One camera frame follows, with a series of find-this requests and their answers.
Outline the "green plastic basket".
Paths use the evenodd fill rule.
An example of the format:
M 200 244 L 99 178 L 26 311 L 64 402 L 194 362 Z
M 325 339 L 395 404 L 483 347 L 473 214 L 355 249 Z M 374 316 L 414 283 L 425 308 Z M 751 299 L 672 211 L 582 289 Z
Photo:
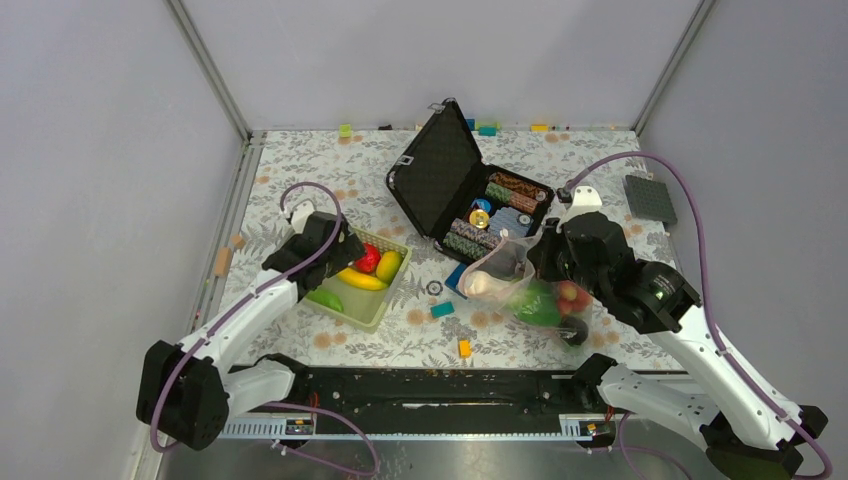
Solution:
M 376 233 L 355 227 L 352 230 L 363 243 L 376 247 L 381 255 L 386 252 L 397 253 L 399 257 L 398 269 L 392 281 L 388 283 L 385 289 L 368 290 L 335 276 L 325 280 L 318 292 L 321 299 L 337 299 L 337 304 L 343 308 L 342 311 L 330 308 L 325 302 L 315 302 L 310 298 L 306 298 L 301 304 L 363 332 L 373 334 L 388 312 L 389 306 L 400 287 L 403 273 L 410 260 L 410 249 Z

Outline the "green toy cucumber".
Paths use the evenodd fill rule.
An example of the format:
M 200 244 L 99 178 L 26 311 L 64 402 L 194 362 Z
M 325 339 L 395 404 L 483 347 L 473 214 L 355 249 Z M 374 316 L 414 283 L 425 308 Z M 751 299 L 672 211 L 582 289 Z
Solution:
M 332 291 L 324 288 L 317 288 L 310 291 L 306 298 L 318 305 L 328 308 L 332 311 L 344 313 L 345 308 L 341 298 Z

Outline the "teal small block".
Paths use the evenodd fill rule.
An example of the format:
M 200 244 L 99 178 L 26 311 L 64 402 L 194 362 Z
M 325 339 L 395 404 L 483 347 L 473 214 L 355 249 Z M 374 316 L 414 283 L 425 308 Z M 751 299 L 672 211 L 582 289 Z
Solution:
M 445 316 L 452 315 L 455 312 L 455 307 L 451 302 L 444 302 L 437 305 L 433 305 L 430 308 L 430 312 L 433 319 L 439 319 Z

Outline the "yellow toy mango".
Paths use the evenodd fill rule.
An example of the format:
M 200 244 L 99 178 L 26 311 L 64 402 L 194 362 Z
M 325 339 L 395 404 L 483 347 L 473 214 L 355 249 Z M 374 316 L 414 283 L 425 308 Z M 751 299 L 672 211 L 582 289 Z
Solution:
M 387 285 L 390 285 L 403 263 L 404 256 L 397 251 L 386 251 L 380 258 L 375 276 Z

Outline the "black poker chip case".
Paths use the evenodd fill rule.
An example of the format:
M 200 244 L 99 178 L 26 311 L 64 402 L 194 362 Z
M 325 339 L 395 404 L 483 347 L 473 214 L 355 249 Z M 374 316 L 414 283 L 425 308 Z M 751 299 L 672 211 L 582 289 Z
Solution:
M 555 197 L 536 180 L 483 161 L 472 129 L 454 98 L 430 106 L 434 113 L 386 175 L 385 183 L 415 230 L 442 254 L 470 264 L 491 249 L 456 232 L 488 203 L 487 214 L 511 208 L 529 219 L 517 226 L 518 237 L 535 234 Z

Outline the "blue playing cards deck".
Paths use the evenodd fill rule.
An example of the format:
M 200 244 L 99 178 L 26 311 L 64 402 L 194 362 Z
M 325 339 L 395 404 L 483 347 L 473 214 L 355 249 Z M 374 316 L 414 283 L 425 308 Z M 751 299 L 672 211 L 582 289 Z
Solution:
M 500 235 L 504 230 L 510 236 L 526 237 L 531 229 L 533 218 L 513 207 L 496 210 L 489 219 L 488 231 Z

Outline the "yellow big blind button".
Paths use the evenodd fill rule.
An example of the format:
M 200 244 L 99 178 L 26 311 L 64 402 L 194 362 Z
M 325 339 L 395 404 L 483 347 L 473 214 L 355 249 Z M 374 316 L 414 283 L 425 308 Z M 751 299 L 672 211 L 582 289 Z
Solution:
M 483 209 L 474 209 L 469 213 L 468 223 L 475 228 L 485 230 L 490 222 L 489 214 Z

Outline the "red toy pepper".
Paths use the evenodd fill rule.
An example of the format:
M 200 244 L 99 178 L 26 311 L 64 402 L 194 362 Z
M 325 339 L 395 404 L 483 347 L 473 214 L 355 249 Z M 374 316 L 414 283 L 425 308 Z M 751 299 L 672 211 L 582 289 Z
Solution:
M 364 248 L 365 255 L 354 262 L 354 267 L 360 273 L 370 275 L 376 271 L 381 261 L 381 253 L 377 247 L 369 243 L 365 243 Z

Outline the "blue lego brick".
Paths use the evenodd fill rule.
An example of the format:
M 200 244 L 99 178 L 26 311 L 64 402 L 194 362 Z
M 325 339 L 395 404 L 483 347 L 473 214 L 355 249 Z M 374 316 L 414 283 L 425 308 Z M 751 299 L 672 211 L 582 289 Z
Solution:
M 463 294 L 461 289 L 459 288 L 459 280 L 462 274 L 465 272 L 467 268 L 466 264 L 458 264 L 455 269 L 450 273 L 450 275 L 446 278 L 444 285 L 451 290 L 453 293 L 458 295 L 462 299 L 466 299 L 466 296 Z

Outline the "dark grey lego baseplate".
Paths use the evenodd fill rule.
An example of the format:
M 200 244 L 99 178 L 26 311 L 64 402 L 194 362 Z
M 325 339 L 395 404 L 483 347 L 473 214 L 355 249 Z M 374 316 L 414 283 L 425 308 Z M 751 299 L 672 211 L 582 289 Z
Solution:
M 658 181 L 627 175 L 624 192 L 631 214 L 636 218 L 675 225 L 678 221 L 667 186 Z

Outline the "red strawberry bunch toy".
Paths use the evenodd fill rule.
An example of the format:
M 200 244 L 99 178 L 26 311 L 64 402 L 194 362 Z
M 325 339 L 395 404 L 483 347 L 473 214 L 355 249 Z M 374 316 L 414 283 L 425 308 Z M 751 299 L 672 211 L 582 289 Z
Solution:
M 556 306 L 562 317 L 585 314 L 591 307 L 591 295 L 572 281 L 558 282 L 555 287 Z

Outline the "loose poker chip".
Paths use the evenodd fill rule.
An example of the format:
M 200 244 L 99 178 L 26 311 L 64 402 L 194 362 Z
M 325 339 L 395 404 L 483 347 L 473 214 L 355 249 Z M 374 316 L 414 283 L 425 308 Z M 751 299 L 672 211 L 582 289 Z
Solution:
M 436 280 L 430 281 L 426 285 L 426 291 L 431 296 L 440 296 L 443 292 L 443 284 Z

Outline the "clear zip top bag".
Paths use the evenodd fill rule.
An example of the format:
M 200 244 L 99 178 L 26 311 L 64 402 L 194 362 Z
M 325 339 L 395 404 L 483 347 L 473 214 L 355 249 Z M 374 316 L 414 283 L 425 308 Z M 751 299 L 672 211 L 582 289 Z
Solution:
M 538 235 L 519 238 L 501 230 L 496 247 L 466 267 L 456 287 L 468 299 L 580 346 L 589 336 L 592 298 L 572 281 L 539 277 L 530 260 L 539 241 Z

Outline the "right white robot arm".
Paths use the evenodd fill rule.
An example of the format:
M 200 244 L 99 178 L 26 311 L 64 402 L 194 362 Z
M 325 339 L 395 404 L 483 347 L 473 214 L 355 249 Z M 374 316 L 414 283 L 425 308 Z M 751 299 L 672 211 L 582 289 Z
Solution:
M 801 445 L 827 425 L 823 411 L 779 393 L 706 315 L 705 302 L 673 267 L 636 257 L 622 227 L 591 212 L 548 219 L 529 253 L 542 280 L 571 281 L 617 321 L 647 336 L 699 385 L 685 394 L 594 354 L 575 372 L 583 410 L 605 405 L 689 440 L 730 479 L 795 479 Z

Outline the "yellow toy banana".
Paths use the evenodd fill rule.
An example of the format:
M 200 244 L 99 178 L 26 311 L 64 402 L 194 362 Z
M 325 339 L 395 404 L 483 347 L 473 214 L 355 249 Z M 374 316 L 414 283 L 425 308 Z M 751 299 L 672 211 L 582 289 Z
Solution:
M 347 285 L 366 291 L 381 291 L 388 288 L 388 284 L 376 276 L 359 272 L 350 267 L 341 270 L 336 278 Z

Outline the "yellow small block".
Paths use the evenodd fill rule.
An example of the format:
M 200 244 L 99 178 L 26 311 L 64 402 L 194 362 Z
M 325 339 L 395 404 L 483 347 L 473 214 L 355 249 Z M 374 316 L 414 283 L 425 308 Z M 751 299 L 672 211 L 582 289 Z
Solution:
M 472 356 L 472 344 L 467 339 L 461 339 L 457 344 L 458 355 L 461 359 L 469 359 Z

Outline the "wooden block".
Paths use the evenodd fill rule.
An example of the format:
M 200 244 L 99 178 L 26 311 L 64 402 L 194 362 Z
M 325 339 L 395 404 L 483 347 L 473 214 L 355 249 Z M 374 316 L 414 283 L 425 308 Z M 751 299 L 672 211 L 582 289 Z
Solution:
M 219 248 L 215 257 L 212 274 L 218 278 L 226 277 L 230 270 L 232 258 L 233 250 L 230 247 Z

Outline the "white green leek toy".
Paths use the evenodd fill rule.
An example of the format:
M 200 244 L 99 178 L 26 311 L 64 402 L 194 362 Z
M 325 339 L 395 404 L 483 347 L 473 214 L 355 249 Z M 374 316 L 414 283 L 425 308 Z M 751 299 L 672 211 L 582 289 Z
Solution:
M 561 324 L 562 316 L 557 310 L 555 288 L 551 283 L 534 277 L 507 281 L 475 270 L 464 274 L 459 286 L 467 298 L 504 310 L 526 325 L 555 328 Z

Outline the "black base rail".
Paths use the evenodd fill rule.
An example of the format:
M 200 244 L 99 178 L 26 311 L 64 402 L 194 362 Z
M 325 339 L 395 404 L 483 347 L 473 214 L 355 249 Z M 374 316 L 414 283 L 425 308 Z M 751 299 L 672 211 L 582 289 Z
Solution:
M 616 412 L 571 372 L 544 370 L 315 367 L 283 401 L 321 409 L 320 434 L 348 432 L 335 412 L 369 436 L 555 434 L 561 416 Z

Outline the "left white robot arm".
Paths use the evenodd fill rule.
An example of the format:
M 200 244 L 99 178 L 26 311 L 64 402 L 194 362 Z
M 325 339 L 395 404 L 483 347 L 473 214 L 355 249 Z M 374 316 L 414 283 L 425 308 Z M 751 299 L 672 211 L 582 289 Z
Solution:
M 290 219 L 293 235 L 235 301 L 179 342 L 160 340 L 147 350 L 135 415 L 153 440 L 165 434 L 199 451 L 234 416 L 272 401 L 288 411 L 309 401 L 308 381 L 282 360 L 233 368 L 272 321 L 365 253 L 342 215 L 314 211 Z

